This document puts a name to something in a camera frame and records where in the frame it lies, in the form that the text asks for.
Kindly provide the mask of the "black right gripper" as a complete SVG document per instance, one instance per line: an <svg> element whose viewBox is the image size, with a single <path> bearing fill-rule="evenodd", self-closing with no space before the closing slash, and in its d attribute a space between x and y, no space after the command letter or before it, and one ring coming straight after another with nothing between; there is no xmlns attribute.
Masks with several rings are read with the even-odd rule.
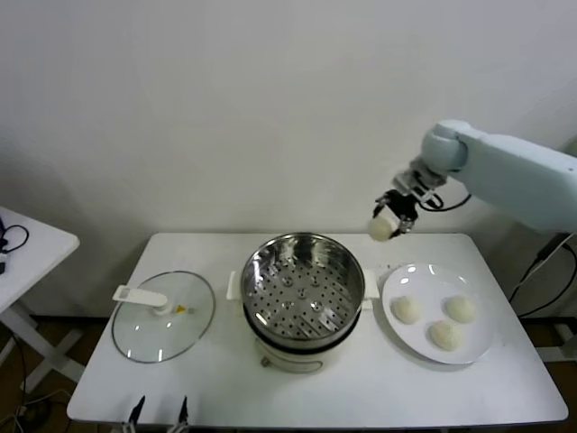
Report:
<svg viewBox="0 0 577 433"><path fill-rule="evenodd" d="M408 234L418 219L417 199L412 195L405 196L396 189L391 189L375 200L372 217L376 218L386 207L400 220L391 238Z"/></svg>

